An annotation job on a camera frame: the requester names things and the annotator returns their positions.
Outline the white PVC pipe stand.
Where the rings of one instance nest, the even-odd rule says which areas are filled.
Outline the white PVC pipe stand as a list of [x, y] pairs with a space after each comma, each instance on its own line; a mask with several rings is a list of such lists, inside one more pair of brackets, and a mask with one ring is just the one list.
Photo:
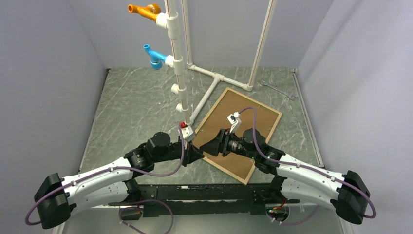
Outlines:
[[207, 109], [211, 96], [225, 83], [251, 91], [264, 67], [276, 67], [273, 48], [265, 44], [274, 0], [167, 0], [159, 19], [177, 38], [167, 62], [181, 75], [172, 91], [186, 88], [187, 105], [176, 106], [174, 120], [193, 122]]

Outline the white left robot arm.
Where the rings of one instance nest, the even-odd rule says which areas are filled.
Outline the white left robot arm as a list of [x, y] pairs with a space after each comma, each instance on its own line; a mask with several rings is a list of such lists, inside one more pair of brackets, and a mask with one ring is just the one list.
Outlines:
[[179, 166], [187, 166], [203, 157], [203, 152], [190, 140], [179, 136], [172, 143], [167, 133], [158, 132], [123, 157], [97, 169], [66, 177], [48, 175], [34, 195], [35, 205], [25, 223], [50, 229], [94, 206], [135, 204], [140, 198], [135, 178], [156, 176], [152, 172], [156, 163], [179, 160]]

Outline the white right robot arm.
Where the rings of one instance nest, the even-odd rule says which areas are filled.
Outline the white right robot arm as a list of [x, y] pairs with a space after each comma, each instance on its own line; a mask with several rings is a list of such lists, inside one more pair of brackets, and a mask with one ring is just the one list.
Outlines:
[[302, 162], [268, 145], [257, 130], [247, 129], [238, 137], [228, 129], [220, 129], [217, 136], [201, 144], [200, 149], [212, 156], [234, 153], [253, 159], [259, 171], [274, 176], [264, 192], [264, 197], [274, 202], [314, 203], [357, 225], [367, 216], [371, 194], [359, 174], [328, 172]]

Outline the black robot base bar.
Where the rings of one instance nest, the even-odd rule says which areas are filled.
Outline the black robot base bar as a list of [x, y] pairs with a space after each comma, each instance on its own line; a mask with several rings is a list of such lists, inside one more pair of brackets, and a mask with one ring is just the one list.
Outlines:
[[284, 198], [281, 193], [270, 190], [268, 183], [243, 184], [159, 184], [138, 185], [138, 193], [129, 195], [125, 201], [109, 205], [131, 205], [145, 201], [144, 217], [169, 214], [157, 201], [170, 207], [175, 215], [211, 215], [247, 213], [265, 215], [272, 206], [297, 203], [298, 200]]

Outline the silver open-end wrench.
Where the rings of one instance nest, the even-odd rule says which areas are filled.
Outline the silver open-end wrench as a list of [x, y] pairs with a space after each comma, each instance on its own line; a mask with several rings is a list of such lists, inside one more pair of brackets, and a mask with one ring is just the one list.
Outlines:
[[285, 95], [285, 96], [288, 97], [290, 100], [295, 100], [296, 97], [297, 97], [295, 94], [293, 94], [293, 93], [291, 93], [291, 92], [288, 92], [288, 91], [285, 91], [285, 90], [283, 90], [283, 89], [281, 89], [281, 88], [276, 87], [275, 85], [271, 84], [271, 83], [270, 83], [269, 81], [267, 81], [267, 80], [261, 79], [261, 80], [259, 80], [259, 83], [260, 83], [261, 85], [263, 85], [263, 86], [267, 86], [267, 87], [269, 87], [269, 88], [271, 88], [271, 89], [273, 89], [273, 90], [275, 90], [275, 91], [277, 91], [277, 92]]

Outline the blue plastic faucet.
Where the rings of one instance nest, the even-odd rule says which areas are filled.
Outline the blue plastic faucet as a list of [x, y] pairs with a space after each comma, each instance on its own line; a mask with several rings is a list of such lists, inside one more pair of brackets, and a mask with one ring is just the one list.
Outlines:
[[143, 46], [145, 52], [150, 56], [150, 64], [154, 70], [159, 70], [162, 68], [163, 63], [165, 63], [167, 56], [152, 50], [149, 44]]

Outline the orange plastic faucet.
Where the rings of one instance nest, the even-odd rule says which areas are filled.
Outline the orange plastic faucet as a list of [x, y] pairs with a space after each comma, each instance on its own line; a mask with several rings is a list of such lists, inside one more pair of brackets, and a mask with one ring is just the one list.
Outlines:
[[156, 3], [151, 3], [147, 6], [129, 4], [128, 11], [130, 13], [138, 13], [141, 16], [156, 22], [158, 14], [161, 13], [161, 8]]

